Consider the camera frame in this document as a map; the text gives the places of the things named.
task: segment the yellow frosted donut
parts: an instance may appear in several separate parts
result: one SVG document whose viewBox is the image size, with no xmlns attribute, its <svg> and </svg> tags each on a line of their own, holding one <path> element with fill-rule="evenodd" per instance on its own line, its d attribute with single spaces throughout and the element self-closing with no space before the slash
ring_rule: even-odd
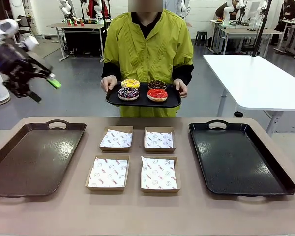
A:
<svg viewBox="0 0 295 236">
<path fill-rule="evenodd" d="M 140 87 L 140 82 L 135 79 L 126 79 L 121 82 L 121 86 L 124 87 L 132 87 L 138 89 Z"/>
</svg>

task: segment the chair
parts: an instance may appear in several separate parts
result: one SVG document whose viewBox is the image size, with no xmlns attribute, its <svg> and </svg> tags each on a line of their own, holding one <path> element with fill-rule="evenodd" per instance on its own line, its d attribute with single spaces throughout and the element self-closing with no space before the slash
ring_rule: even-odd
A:
<svg viewBox="0 0 295 236">
<path fill-rule="evenodd" d="M 31 22 L 31 17 L 27 17 L 27 16 L 18 16 L 18 19 L 20 21 L 18 21 L 18 24 L 19 24 L 19 27 L 28 27 L 31 29 L 31 26 L 30 26 L 30 22 Z M 28 30 L 19 30 L 19 34 L 20 35 L 23 35 L 25 33 L 31 33 L 31 31 L 28 31 Z"/>
<path fill-rule="evenodd" d="M 206 31 L 198 31 L 196 40 L 195 40 L 195 45 L 207 45 L 207 32 Z"/>
</svg>

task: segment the person's left hand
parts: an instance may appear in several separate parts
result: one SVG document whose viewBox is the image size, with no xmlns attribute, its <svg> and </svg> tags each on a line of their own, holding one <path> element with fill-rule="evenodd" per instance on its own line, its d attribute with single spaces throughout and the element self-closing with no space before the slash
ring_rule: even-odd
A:
<svg viewBox="0 0 295 236">
<path fill-rule="evenodd" d="M 176 90 L 179 91 L 181 98 L 186 98 L 188 96 L 188 87 L 182 81 L 182 79 L 175 79 L 173 84 L 174 84 Z"/>
</svg>

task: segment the person holding tray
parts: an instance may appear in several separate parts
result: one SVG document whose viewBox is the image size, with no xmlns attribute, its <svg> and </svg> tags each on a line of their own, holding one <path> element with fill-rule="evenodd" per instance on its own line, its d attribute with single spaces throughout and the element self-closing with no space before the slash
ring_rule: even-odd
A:
<svg viewBox="0 0 295 236">
<path fill-rule="evenodd" d="M 110 24 L 104 54 L 101 86 L 105 92 L 125 79 L 161 80 L 174 84 L 181 98 L 187 97 L 193 46 L 185 21 L 163 9 L 162 0 L 129 1 L 129 12 Z M 175 117 L 178 109 L 121 106 L 120 114 Z"/>
</svg>

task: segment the person in black clothing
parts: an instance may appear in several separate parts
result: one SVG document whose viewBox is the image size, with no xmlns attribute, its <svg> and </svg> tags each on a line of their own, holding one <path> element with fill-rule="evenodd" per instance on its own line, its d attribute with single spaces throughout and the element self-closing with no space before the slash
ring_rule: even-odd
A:
<svg viewBox="0 0 295 236">
<path fill-rule="evenodd" d="M 278 25 L 275 27 L 276 31 L 279 31 L 279 32 L 284 31 L 285 23 L 282 22 L 284 18 L 288 20 L 295 18 L 295 1 L 294 0 L 284 0 L 281 13 L 280 13 L 280 20 Z M 284 40 L 287 40 L 287 34 L 288 34 L 288 30 L 285 31 Z M 271 44 L 276 45 L 278 41 L 279 41 L 279 35 L 275 34 L 272 37 Z"/>
<path fill-rule="evenodd" d="M 236 8 L 238 1 L 237 0 L 233 0 L 233 7 L 234 7 L 234 11 L 230 13 L 231 17 L 230 20 L 235 20 L 236 19 L 236 15 L 238 13 L 238 9 Z M 215 12 L 215 15 L 218 18 L 224 18 L 224 8 L 227 7 L 227 2 L 223 5 L 221 5 Z"/>
</svg>

